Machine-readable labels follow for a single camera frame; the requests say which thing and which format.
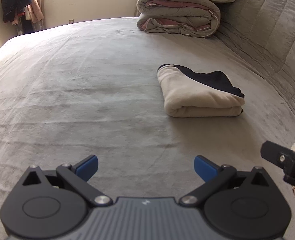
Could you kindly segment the beige and black sweatshirt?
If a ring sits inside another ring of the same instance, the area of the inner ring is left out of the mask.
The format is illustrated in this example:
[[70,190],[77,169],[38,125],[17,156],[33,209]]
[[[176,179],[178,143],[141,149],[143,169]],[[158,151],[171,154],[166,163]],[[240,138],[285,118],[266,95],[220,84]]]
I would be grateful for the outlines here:
[[169,116],[235,117],[243,112],[244,94],[224,72],[197,73],[185,66],[163,64],[157,78]]

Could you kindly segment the pink clothes on rack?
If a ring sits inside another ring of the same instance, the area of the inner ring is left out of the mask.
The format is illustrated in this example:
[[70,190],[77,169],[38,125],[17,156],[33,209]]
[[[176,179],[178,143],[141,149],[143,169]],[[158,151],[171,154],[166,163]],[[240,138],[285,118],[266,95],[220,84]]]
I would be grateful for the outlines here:
[[24,7],[22,12],[15,13],[12,25],[18,25],[19,18],[22,16],[25,16],[26,20],[31,20],[34,24],[41,22],[44,19],[43,12],[37,0],[32,0],[28,6]]

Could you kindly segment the grey bed sheet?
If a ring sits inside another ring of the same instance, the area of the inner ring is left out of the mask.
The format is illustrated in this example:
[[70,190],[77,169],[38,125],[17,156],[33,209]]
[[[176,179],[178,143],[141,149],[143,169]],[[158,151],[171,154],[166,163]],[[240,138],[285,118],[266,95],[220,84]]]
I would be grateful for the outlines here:
[[[224,72],[245,95],[235,118],[172,118],[157,80],[162,64]],[[12,38],[0,48],[0,208],[30,165],[52,170],[90,154],[91,184],[118,196],[179,198],[201,185],[201,154],[239,170],[263,166],[292,209],[267,141],[290,147],[295,115],[278,92],[218,38],[147,34],[134,18],[88,21]],[[6,233],[0,221],[0,239]]]

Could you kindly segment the grey quilted headboard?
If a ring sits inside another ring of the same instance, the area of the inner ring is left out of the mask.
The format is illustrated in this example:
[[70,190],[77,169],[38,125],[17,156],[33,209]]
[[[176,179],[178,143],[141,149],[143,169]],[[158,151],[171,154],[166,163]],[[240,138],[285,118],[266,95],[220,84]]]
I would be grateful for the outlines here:
[[220,11],[216,36],[276,89],[295,116],[295,0],[237,0]]

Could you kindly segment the folded grey pink quilt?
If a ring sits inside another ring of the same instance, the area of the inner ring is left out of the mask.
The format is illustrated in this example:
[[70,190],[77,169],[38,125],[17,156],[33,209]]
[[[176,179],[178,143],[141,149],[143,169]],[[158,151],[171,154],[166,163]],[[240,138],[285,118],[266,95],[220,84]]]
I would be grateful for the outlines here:
[[220,9],[211,0],[137,0],[137,27],[146,33],[206,38],[220,25]]

